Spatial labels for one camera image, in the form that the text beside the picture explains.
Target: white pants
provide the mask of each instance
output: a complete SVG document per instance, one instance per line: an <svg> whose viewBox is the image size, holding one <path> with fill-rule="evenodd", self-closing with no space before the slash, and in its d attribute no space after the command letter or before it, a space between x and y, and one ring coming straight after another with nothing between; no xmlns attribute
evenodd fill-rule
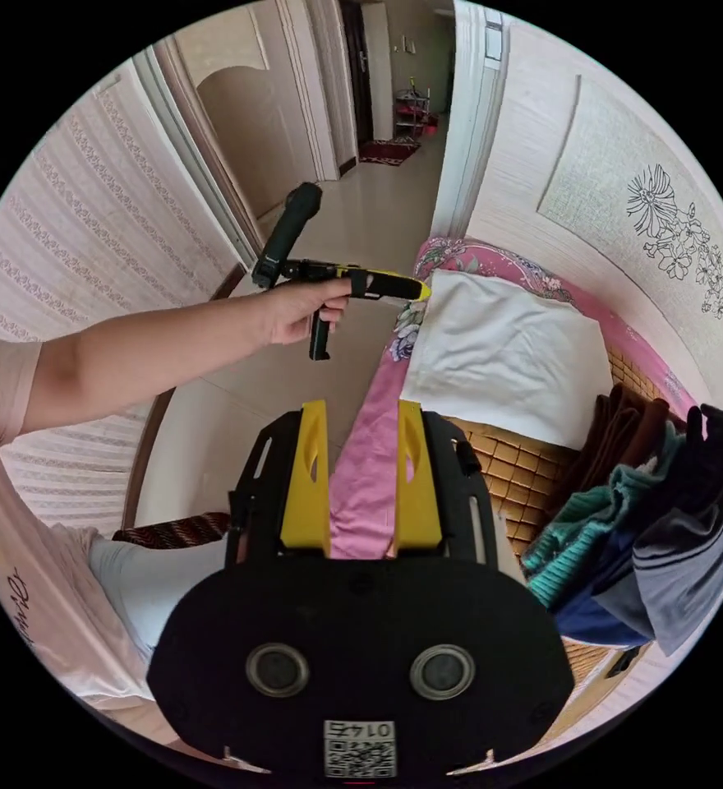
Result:
<svg viewBox="0 0 723 789"><path fill-rule="evenodd" d="M150 660L175 606L224 567L226 550L227 536L168 550L97 538L88 563L136 647Z"/></svg>

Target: teal sweater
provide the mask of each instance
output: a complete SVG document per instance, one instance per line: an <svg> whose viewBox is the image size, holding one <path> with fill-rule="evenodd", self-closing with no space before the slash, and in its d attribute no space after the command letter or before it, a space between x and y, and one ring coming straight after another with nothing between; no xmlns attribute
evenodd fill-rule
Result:
<svg viewBox="0 0 723 789"><path fill-rule="evenodd" d="M597 541L621 524L633 506L665 479L684 436L665 424L661 456L653 471L619 465L607 485L574 493L521 557L527 586L546 608L583 571Z"/></svg>

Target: floral bedsheet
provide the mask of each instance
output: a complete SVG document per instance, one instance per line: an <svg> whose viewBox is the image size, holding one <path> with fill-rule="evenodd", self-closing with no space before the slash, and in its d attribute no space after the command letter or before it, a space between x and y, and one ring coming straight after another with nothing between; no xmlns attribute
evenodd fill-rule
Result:
<svg viewBox="0 0 723 789"><path fill-rule="evenodd" d="M541 298L571 304L600 324L607 345L617 348L661 390L671 409L684 415L695 405L651 345L599 299L536 263L489 244L432 238L421 248L414 275L427 281L435 269L501 277ZM397 403L428 302L399 315L364 404L329 480L332 557L380 559L394 533Z"/></svg>

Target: brown cloth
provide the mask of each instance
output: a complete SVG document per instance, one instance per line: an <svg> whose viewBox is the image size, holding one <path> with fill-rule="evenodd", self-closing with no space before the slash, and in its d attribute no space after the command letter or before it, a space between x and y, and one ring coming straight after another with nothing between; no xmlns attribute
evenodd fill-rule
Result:
<svg viewBox="0 0 723 789"><path fill-rule="evenodd" d="M145 548L190 548L221 540L230 526L227 512L206 512L164 524L121 529L113 540L132 542Z"/></svg>
<svg viewBox="0 0 723 789"><path fill-rule="evenodd" d="M622 384L616 384L607 396L598 395L586 443L547 498L548 519L559 513L573 493L605 485L617 465L636 468L646 463L662 446L666 420L678 432L685 432L684 422L663 399L649 400Z"/></svg>

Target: hand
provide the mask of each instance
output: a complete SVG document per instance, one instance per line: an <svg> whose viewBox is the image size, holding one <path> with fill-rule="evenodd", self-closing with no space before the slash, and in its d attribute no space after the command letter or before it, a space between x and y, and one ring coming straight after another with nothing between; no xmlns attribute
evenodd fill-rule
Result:
<svg viewBox="0 0 723 789"><path fill-rule="evenodd" d="M310 336L312 313L317 309L321 319L329 322L329 330L334 331L348 306L350 293L348 277L325 282L287 282L262 293L269 341L289 345L306 339Z"/></svg>

